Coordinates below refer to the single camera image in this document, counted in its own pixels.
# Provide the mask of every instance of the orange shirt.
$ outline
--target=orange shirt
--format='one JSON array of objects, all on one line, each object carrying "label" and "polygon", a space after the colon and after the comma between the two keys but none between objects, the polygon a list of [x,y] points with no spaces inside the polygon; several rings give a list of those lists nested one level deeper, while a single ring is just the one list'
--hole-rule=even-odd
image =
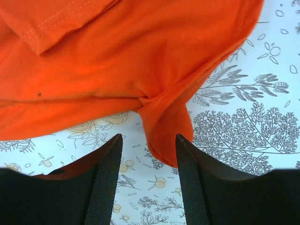
[{"label": "orange shirt", "polygon": [[185,103],[254,28],[263,0],[0,0],[0,140],[134,110],[177,166]]}]

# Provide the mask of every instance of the stitching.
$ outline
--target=stitching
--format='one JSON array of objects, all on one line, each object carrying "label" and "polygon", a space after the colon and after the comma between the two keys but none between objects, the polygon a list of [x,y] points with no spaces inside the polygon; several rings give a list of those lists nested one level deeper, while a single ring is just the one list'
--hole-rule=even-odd
[{"label": "stitching", "polygon": [[65,10],[66,8],[68,8],[70,5],[72,5],[74,2],[76,2],[77,0],[72,1],[70,4],[68,4],[67,6],[65,6],[63,9],[61,9],[60,11],[58,11],[55,15],[51,16],[49,19],[45,20],[44,22],[42,22],[40,25],[38,25],[35,28],[32,28],[30,31],[28,31],[24,38],[27,37],[27,35],[29,35],[34,29],[39,28],[40,26],[42,26],[43,24],[45,24],[46,22],[48,22],[49,20],[53,19],[54,17],[56,17],[59,13],[61,13],[63,10]]},{"label": "stitching", "polygon": [[85,3],[84,5],[80,6],[78,9],[74,10],[72,13],[70,13],[67,17],[65,17],[64,19],[62,19],[61,21],[59,21],[57,24],[55,24],[54,26],[50,27],[48,30],[44,31],[43,33],[41,33],[40,35],[36,36],[30,43],[29,45],[32,44],[32,42],[34,42],[38,37],[43,36],[45,33],[49,32],[51,29],[53,29],[54,27],[56,27],[57,25],[59,25],[60,23],[62,23],[64,20],[66,20],[68,17],[70,17],[73,13],[77,12],[79,9],[83,8],[84,6],[86,6],[87,4],[89,4],[92,0],[89,0],[87,3]]}]

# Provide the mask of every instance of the fern illustration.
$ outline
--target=fern illustration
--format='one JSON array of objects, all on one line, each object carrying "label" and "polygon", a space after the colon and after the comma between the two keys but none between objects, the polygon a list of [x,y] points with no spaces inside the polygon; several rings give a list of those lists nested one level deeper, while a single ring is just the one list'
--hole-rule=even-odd
[{"label": "fern illustration", "polygon": [[265,154],[296,154],[300,134],[298,119],[278,108],[265,110],[253,103],[251,110],[229,115],[205,111],[194,123],[194,144],[204,152],[241,171],[262,175],[272,169]]},{"label": "fern illustration", "polygon": [[300,161],[297,161],[297,163],[296,163],[296,169],[300,169]]},{"label": "fern illustration", "polygon": [[153,200],[145,196],[139,200],[138,204],[147,209],[150,209],[152,206],[154,206],[156,207],[154,209],[155,212],[167,212],[167,211],[171,211],[172,209],[174,210],[184,209],[183,204],[177,203],[177,201],[174,198],[166,197],[164,201],[165,202],[159,204],[157,200]]},{"label": "fern illustration", "polygon": [[[278,78],[273,74],[259,75],[254,79],[254,83],[240,84],[241,79],[248,75],[240,74],[241,69],[236,69],[237,65],[232,65],[215,73],[207,80],[207,86],[201,87],[193,98],[193,103],[208,107],[211,104],[227,105],[228,100],[234,98],[234,94],[243,101],[256,102],[263,98],[264,93],[272,97],[277,97],[275,93],[289,93],[286,89],[289,85],[285,82],[277,82]],[[232,92],[222,92],[224,87],[232,88]]]},{"label": "fern illustration", "polygon": [[172,168],[172,173],[174,175],[178,175],[179,174],[178,169],[177,168]]},{"label": "fern illustration", "polygon": [[164,163],[160,162],[158,159],[154,158],[149,149],[144,149],[146,152],[145,157],[151,158],[151,162],[153,164],[153,168],[159,170],[165,166]]},{"label": "fern illustration", "polygon": [[19,150],[19,152],[27,153],[34,151],[35,144],[31,139],[20,141],[0,141],[0,152],[11,152]]},{"label": "fern illustration", "polygon": [[118,176],[118,181],[117,181],[117,188],[118,187],[128,187],[128,188],[134,188],[139,190],[138,188],[135,187],[136,181],[124,174],[121,176]]}]

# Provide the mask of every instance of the rose illustration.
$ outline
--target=rose illustration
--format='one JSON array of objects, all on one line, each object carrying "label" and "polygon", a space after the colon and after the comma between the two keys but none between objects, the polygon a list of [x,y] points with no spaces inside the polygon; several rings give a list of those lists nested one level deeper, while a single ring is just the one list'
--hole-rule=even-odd
[{"label": "rose illustration", "polygon": [[96,127],[110,127],[113,124],[124,123],[128,118],[128,112],[118,113],[112,116],[104,117],[99,120],[95,120]]},{"label": "rose illustration", "polygon": [[88,121],[88,122],[85,122],[83,124],[79,124],[77,126],[74,126],[72,128],[69,128],[70,131],[73,131],[73,132],[88,132],[88,130],[93,126],[93,121]]},{"label": "rose illustration", "polygon": [[22,171],[22,170],[21,170],[21,167],[20,167],[18,164],[16,164],[16,163],[11,163],[11,164],[9,164],[9,165],[7,165],[7,164],[5,163],[5,165],[6,165],[7,168],[9,168],[9,169],[11,169],[11,170],[14,170],[14,171],[16,171],[16,172],[21,172],[21,171]]},{"label": "rose illustration", "polygon": [[127,120],[128,112],[118,113],[112,116],[103,118],[104,121],[110,122],[112,124],[124,123]]}]

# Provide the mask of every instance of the white tablecloth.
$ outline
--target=white tablecloth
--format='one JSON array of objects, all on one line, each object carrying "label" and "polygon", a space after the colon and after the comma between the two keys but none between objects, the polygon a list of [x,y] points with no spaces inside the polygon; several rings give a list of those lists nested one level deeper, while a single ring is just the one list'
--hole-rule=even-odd
[{"label": "white tablecloth", "polygon": [[[187,104],[194,144],[256,175],[274,168],[300,169],[299,90],[300,0],[266,0],[246,42]],[[184,225],[178,170],[149,153],[142,121],[134,112],[52,135],[0,142],[0,166],[48,174],[117,133],[123,134],[124,147],[111,225]]]}]

